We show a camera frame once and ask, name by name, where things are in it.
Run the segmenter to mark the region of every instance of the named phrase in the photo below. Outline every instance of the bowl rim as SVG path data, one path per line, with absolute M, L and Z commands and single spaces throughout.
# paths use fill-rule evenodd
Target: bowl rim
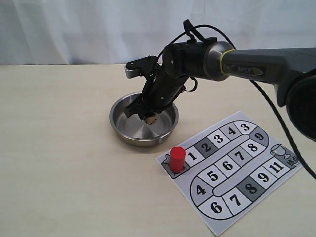
M 132 93 L 129 93 L 125 96 L 122 96 L 121 98 L 119 98 L 118 100 L 115 101 L 115 103 L 112 105 L 111 109 L 110 109 L 110 113 L 109 113 L 109 119 L 110 119 L 110 124 L 112 126 L 112 128 L 122 137 L 126 138 L 126 139 L 129 139 L 129 140 L 133 140 L 133 141 L 155 141 L 155 140 L 159 140 L 159 139 L 162 139 L 166 136 L 169 136 L 172 131 L 174 130 L 174 128 L 177 126 L 178 124 L 178 121 L 179 121 L 179 111 L 178 111 L 178 108 L 177 106 L 172 103 L 172 108 L 175 112 L 175 121 L 174 123 L 172 124 L 172 126 L 170 127 L 169 131 L 157 136 L 157 137 L 154 137 L 154 138 L 135 138 L 135 137 L 131 137 L 131 136 L 127 136 L 126 134 L 122 133 L 118 127 L 115 125 L 114 123 L 114 120 L 113 120 L 113 113 L 114 113 L 114 109 L 116 108 L 116 106 L 122 101 L 124 100 L 126 97 L 129 97 L 129 96 L 132 96 L 132 95 L 135 95 L 135 94 L 141 94 L 141 91 L 136 91 L 136 92 L 132 92 Z

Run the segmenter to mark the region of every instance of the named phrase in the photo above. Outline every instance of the red cylinder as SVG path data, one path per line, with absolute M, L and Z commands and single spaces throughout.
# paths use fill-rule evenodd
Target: red cylinder
M 170 152 L 169 168 L 173 173 L 179 173 L 184 167 L 186 150 L 182 147 L 174 147 Z

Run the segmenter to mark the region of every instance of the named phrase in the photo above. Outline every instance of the table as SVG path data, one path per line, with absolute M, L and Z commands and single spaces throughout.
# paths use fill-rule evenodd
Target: table
M 234 77 L 200 79 L 195 92 L 181 94 L 179 123 L 165 143 L 129 146 L 109 111 L 144 82 L 127 79 L 124 65 L 0 67 L 2 237 L 213 236 L 155 158 L 239 110 L 290 147 L 262 95 Z M 274 88 L 262 86 L 275 102 Z M 280 112 L 316 170 L 315 142 Z M 314 236 L 315 187 L 302 168 L 222 236 Z

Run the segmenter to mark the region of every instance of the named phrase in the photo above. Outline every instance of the metal bowl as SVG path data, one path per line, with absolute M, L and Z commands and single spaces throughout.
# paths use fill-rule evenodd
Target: metal bowl
M 138 115 L 127 118 L 123 109 L 128 106 L 140 92 L 134 92 L 118 99 L 110 111 L 110 123 L 117 135 L 124 142 L 137 147 L 151 147 L 163 143 L 172 133 L 179 120 L 178 109 L 172 104 L 162 112 L 157 122 L 149 125 L 141 121 Z

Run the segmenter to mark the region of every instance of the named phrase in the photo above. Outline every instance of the white backdrop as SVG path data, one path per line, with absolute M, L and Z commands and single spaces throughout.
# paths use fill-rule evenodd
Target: white backdrop
M 0 0 L 0 64 L 126 63 L 157 55 L 186 19 L 237 49 L 316 46 L 315 0 Z

